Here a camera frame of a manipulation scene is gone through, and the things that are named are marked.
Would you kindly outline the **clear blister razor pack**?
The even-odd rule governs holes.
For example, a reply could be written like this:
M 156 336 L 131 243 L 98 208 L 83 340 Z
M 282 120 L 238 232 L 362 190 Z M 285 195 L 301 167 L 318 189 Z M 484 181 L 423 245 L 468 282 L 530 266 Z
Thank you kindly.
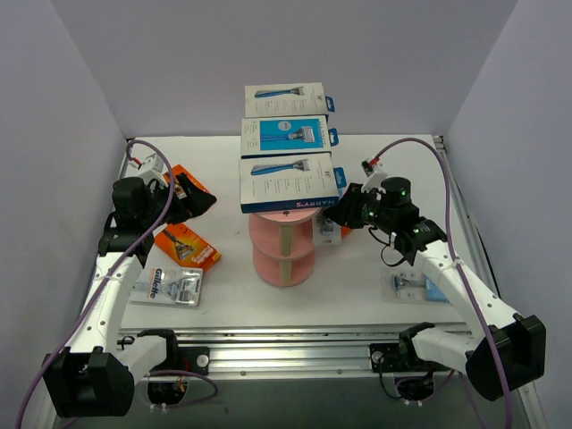
M 317 247 L 341 244 L 341 227 L 319 211 L 312 221 L 313 242 Z

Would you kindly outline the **orange Gillette Fusion box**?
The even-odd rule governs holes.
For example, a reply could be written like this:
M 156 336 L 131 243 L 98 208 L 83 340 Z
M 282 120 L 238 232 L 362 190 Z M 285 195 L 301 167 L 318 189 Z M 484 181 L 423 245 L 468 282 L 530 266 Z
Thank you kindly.
M 185 223 L 168 224 L 155 236 L 155 244 L 175 263 L 205 273 L 221 258 L 220 252 Z

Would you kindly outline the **blue Harry's razor box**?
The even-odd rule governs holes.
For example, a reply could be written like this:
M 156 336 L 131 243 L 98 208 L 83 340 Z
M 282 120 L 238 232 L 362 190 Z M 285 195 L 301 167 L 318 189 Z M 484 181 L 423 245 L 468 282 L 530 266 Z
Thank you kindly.
M 242 159 L 330 153 L 340 143 L 324 115 L 243 119 Z
M 335 104 L 321 82 L 245 87 L 245 117 L 273 118 L 328 115 Z

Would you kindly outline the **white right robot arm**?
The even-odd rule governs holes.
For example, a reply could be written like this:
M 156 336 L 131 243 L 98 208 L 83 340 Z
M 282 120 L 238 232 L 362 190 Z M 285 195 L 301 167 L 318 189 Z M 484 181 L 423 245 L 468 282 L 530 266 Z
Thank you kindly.
M 415 369 L 433 362 L 468 377 L 485 399 L 494 401 L 541 378 L 545 370 L 546 328 L 535 315 L 524 317 L 502 301 L 450 248 L 451 240 L 411 201 L 411 183 L 401 177 L 363 191 L 349 185 L 324 215 L 350 229 L 375 227 L 392 249 L 446 296 L 467 325 L 467 335 L 423 322 L 399 335 L 399 362 Z

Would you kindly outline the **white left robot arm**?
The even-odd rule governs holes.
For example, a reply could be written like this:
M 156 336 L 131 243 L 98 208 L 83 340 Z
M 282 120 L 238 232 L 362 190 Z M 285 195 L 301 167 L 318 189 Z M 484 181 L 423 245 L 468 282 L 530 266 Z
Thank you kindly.
M 122 317 L 154 245 L 153 231 L 204 214 L 216 201 L 185 174 L 174 182 L 153 174 L 113 185 L 114 210 L 98 243 L 97 267 L 77 329 L 62 349 L 44 359 L 43 380 L 56 414 L 63 418 L 124 416 L 136 384 L 157 371 L 186 369 L 171 329 L 137 333 L 117 349 Z

